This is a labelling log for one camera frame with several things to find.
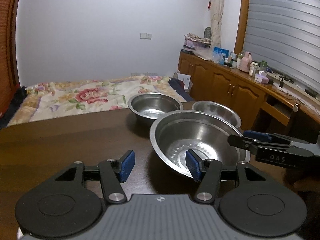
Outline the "wooden sideboard cabinet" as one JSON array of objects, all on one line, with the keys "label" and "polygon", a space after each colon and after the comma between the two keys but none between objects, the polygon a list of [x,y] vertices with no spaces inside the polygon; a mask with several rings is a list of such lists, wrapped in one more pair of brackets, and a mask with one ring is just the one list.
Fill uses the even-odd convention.
[{"label": "wooden sideboard cabinet", "polygon": [[180,53],[178,70],[191,76],[193,99],[229,107],[240,116],[243,130],[279,133],[309,142],[319,135],[319,114],[310,104],[274,85],[259,84],[237,69],[184,52]]}]

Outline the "blue picture card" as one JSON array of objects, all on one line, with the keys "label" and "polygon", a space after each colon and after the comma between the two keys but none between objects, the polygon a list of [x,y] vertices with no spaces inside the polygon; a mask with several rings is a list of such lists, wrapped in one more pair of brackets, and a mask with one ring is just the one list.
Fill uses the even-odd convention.
[{"label": "blue picture card", "polygon": [[228,59],[229,50],[222,49],[220,47],[214,47],[213,49],[213,61],[221,65],[225,64],[225,59]]}]

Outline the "large steel bowl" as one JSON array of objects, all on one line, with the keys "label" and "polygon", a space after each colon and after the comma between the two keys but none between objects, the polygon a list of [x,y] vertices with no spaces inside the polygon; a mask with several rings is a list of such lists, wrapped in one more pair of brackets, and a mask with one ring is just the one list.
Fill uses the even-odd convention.
[{"label": "large steel bowl", "polygon": [[150,142],[159,158],[187,177],[191,177],[185,162],[187,150],[193,150],[201,159],[215,159],[226,166],[249,162],[250,153],[230,146],[229,135],[241,133],[224,120],[191,110],[163,114],[150,128]]}]

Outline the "beige curtain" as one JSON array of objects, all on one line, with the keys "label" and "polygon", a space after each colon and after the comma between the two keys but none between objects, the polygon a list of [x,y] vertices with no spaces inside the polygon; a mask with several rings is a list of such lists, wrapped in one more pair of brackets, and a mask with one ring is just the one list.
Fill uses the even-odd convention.
[{"label": "beige curtain", "polygon": [[221,47],[221,25],[225,0],[210,0],[211,47]]}]

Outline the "pink tissue box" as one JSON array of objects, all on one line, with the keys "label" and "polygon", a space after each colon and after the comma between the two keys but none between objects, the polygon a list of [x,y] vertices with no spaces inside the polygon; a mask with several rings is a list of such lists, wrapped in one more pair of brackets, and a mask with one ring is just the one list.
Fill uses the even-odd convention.
[{"label": "pink tissue box", "polygon": [[258,83],[262,84],[268,84],[269,78],[267,77],[267,74],[265,71],[259,71],[255,74],[254,80]]}]

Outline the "folded fabric pile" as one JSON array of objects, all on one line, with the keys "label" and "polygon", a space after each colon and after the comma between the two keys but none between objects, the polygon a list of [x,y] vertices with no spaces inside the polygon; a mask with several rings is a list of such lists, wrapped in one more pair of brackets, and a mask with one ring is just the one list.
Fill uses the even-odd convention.
[{"label": "folded fabric pile", "polygon": [[202,38],[192,33],[188,33],[184,36],[183,49],[185,50],[195,51],[199,48],[209,48],[210,46],[210,38]]}]

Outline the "white paper bag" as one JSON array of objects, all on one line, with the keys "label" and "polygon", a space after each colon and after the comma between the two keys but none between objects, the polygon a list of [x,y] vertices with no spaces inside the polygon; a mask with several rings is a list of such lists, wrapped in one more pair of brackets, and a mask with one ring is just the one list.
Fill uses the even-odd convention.
[{"label": "white paper bag", "polygon": [[187,74],[178,73],[177,79],[184,83],[184,89],[189,90],[191,85],[191,76]]}]

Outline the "small steel bowl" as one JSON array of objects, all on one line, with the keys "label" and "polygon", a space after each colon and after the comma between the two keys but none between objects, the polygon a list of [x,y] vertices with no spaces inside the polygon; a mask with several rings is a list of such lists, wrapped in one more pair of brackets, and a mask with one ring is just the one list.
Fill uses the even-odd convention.
[{"label": "small steel bowl", "polygon": [[230,108],[212,101],[197,101],[193,103],[192,110],[200,111],[212,116],[215,116],[221,120],[224,120],[234,126],[240,128],[242,121],[238,114]]}]

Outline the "floral bed blanket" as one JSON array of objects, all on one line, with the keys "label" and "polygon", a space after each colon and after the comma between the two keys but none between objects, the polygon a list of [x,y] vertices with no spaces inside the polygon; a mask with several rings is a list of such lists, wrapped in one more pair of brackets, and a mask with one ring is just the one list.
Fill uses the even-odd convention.
[{"label": "floral bed blanket", "polygon": [[1,128],[26,122],[60,118],[127,107],[136,94],[162,93],[180,102],[192,101],[180,80],[167,76],[129,76],[113,80],[38,83],[18,89]]}]

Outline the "pink thermos jug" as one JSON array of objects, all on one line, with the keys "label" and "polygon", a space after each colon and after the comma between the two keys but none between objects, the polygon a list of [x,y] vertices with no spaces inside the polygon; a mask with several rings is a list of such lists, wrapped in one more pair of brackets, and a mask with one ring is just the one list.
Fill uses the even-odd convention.
[{"label": "pink thermos jug", "polygon": [[250,52],[246,51],[244,57],[240,61],[239,69],[242,72],[249,73],[249,68],[251,63],[252,63],[252,55]]}]

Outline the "medium steel bowl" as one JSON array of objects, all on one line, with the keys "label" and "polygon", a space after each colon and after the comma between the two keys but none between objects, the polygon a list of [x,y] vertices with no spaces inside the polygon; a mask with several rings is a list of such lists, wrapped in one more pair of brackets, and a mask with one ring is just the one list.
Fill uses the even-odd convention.
[{"label": "medium steel bowl", "polygon": [[138,122],[149,127],[161,115],[183,110],[182,103],[172,96],[154,92],[133,96],[128,100],[127,106]]}]

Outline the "wall light switch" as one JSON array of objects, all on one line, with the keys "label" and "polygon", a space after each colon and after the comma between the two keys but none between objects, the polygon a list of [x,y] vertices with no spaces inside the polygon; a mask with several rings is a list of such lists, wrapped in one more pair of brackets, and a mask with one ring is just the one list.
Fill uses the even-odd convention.
[{"label": "wall light switch", "polygon": [[141,40],[151,40],[152,39],[152,34],[140,33],[140,39]]}]

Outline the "wall power outlet strip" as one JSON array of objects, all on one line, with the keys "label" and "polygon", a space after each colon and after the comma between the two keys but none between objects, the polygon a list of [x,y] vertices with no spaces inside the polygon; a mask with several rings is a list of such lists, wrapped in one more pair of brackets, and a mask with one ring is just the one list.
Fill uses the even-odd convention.
[{"label": "wall power outlet strip", "polygon": [[153,72],[134,72],[134,73],[131,73],[131,76],[159,76],[158,73],[153,73]]}]

